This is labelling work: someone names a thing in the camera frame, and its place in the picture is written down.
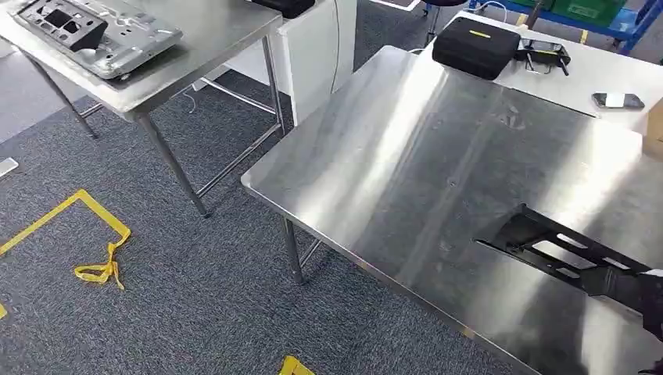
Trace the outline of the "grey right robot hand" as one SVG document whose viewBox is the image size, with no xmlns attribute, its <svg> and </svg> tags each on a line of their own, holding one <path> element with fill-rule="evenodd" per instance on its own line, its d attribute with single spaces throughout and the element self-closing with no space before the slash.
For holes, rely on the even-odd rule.
<svg viewBox="0 0 663 375">
<path fill-rule="evenodd" d="M 662 341 L 662 270 L 598 266 L 583 270 L 580 280 L 589 296 L 603 296 L 640 313 L 643 329 Z"/>
</svg>

